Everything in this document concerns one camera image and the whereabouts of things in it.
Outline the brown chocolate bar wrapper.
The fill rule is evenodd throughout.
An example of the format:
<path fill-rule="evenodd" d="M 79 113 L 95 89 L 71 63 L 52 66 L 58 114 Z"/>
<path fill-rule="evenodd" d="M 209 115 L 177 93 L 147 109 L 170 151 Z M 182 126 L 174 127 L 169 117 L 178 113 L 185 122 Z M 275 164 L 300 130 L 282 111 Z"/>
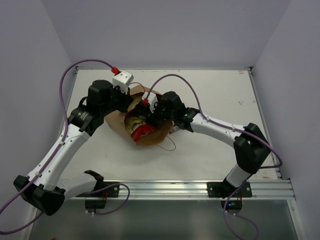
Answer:
<path fill-rule="evenodd" d="M 174 133 L 174 132 L 176 132 L 176 131 L 178 131 L 178 130 L 179 130 L 179 127 L 176 126 L 176 125 L 174 125 L 174 126 L 171 128 L 171 130 L 170 130 L 170 134 L 172 134 L 172 133 Z"/>

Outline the brown paper bag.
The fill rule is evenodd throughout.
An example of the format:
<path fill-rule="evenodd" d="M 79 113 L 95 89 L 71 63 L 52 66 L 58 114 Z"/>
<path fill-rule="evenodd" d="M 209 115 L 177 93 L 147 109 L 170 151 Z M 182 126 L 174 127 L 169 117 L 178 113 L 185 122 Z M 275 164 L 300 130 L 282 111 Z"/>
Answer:
<path fill-rule="evenodd" d="M 136 105 L 141 101 L 142 96 L 149 88 L 143 86 L 141 83 L 136 82 L 137 86 L 134 86 L 130 89 L 130 95 L 133 98 L 133 102 L 129 105 L 127 113 L 122 113 L 118 110 L 107 115 L 104 120 L 108 126 L 117 134 L 124 137 L 126 140 L 134 143 L 137 146 L 147 147 L 147 146 L 160 146 L 160 144 L 169 136 L 171 128 L 174 126 L 172 121 L 165 121 L 161 126 L 155 127 L 155 130 L 141 136 L 137 141 L 134 141 L 131 138 L 131 135 L 128 134 L 124 120 L 128 117 L 138 117 L 144 119 L 142 116 L 137 116 L 131 113 L 131 111 L 136 107 Z"/>

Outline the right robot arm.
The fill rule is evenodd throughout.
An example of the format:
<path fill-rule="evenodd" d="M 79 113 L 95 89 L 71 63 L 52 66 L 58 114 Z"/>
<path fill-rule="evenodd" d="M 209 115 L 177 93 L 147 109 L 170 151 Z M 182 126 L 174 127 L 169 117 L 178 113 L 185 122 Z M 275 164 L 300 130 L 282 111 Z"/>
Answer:
<path fill-rule="evenodd" d="M 154 93 L 146 93 L 142 102 L 150 109 L 148 124 L 158 127 L 164 121 L 171 121 L 179 130 L 204 134 L 234 149 L 236 164 L 221 186 L 215 188 L 222 198 L 226 195 L 235 196 L 241 190 L 242 183 L 258 172 L 271 152 L 265 136 L 256 124 L 241 126 L 212 120 L 200 109 L 186 107 L 174 91 L 166 92 L 160 98 Z"/>

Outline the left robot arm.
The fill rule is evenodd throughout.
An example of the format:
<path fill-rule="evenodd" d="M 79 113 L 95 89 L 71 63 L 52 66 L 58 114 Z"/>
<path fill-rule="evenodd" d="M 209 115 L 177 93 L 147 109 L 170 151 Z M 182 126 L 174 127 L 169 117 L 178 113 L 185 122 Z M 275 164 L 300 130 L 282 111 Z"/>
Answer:
<path fill-rule="evenodd" d="M 114 111 L 126 113 L 133 99 L 128 83 L 95 80 L 67 119 L 62 136 L 44 159 L 27 176 L 18 175 L 13 182 L 27 203 L 46 214 L 55 214 L 67 200 L 81 195 L 103 193 L 103 176 L 86 170 L 79 177 L 61 179 L 76 152 Z"/>

